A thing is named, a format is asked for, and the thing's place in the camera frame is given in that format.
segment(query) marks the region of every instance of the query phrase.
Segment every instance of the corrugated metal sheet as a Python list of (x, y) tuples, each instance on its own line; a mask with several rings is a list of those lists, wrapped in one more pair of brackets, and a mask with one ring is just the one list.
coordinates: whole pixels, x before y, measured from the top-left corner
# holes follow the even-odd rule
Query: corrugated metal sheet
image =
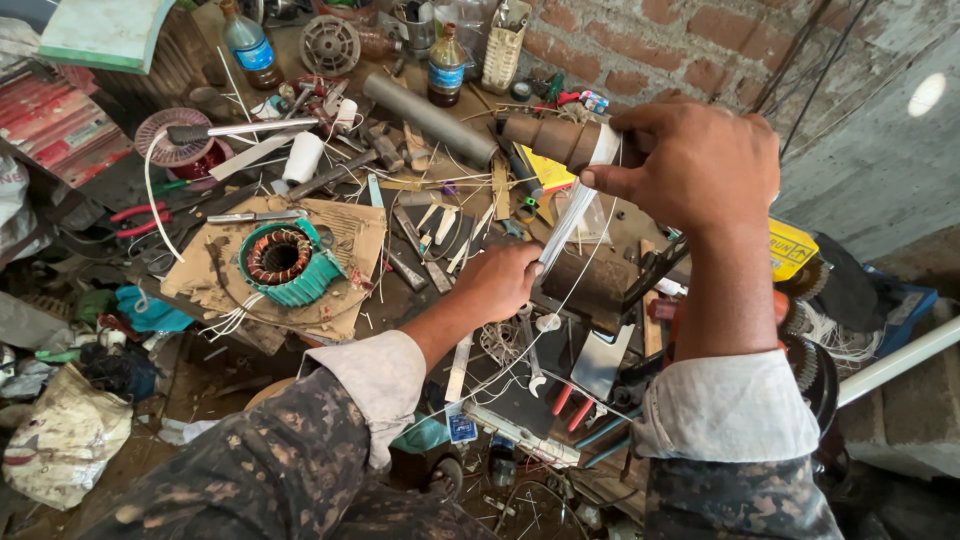
[(182, 8), (173, 8), (160, 27), (149, 75), (106, 69), (91, 71), (97, 85), (113, 96), (139, 125), (159, 110), (195, 107), (188, 99), (190, 90), (210, 86), (204, 67), (214, 60), (213, 51), (193, 15)]
[(78, 187), (133, 149), (107, 114), (63, 77), (24, 74), (0, 86), (0, 137)]

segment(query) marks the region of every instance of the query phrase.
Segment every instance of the camouflage sleeve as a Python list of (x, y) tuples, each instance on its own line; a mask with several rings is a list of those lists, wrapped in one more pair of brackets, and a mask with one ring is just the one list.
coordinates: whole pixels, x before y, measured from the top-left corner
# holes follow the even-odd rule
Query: camouflage sleeve
[(760, 463), (650, 459), (643, 537), (842, 539), (809, 456)]
[(370, 431), (325, 367), (225, 418), (84, 538), (323, 538), (364, 478)]

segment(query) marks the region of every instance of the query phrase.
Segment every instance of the foot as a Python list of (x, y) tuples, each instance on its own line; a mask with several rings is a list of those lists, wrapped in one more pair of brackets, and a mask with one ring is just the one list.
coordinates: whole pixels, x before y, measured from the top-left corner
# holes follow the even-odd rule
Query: foot
[(444, 501), (456, 500), (464, 484), (464, 471), (453, 457), (441, 459), (430, 474), (426, 493), (440, 495)]

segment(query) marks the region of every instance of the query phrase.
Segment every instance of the white cuff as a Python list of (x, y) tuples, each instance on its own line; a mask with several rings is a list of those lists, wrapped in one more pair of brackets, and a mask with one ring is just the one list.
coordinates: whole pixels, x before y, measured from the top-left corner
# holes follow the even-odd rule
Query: white cuff
[(671, 364), (633, 423), (635, 454), (702, 461), (782, 461), (817, 449), (820, 428), (783, 351)]
[(367, 420), (370, 467), (386, 467), (390, 463), (387, 447), (414, 420), (426, 377), (420, 346), (402, 331), (391, 330), (306, 354), (333, 372)]

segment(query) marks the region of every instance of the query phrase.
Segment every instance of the hand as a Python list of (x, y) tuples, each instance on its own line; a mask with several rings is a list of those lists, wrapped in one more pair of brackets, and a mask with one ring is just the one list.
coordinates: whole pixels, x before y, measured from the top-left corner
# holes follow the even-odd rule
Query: hand
[(780, 140), (762, 116), (675, 96), (634, 107), (610, 125), (653, 135), (656, 146), (638, 168), (588, 167), (584, 185), (627, 199), (687, 236), (736, 233), (744, 224), (765, 230), (780, 187)]
[(470, 310), (484, 325), (504, 321), (530, 300), (534, 279), (543, 272), (543, 248), (533, 242), (491, 246), (472, 258), (446, 298)]

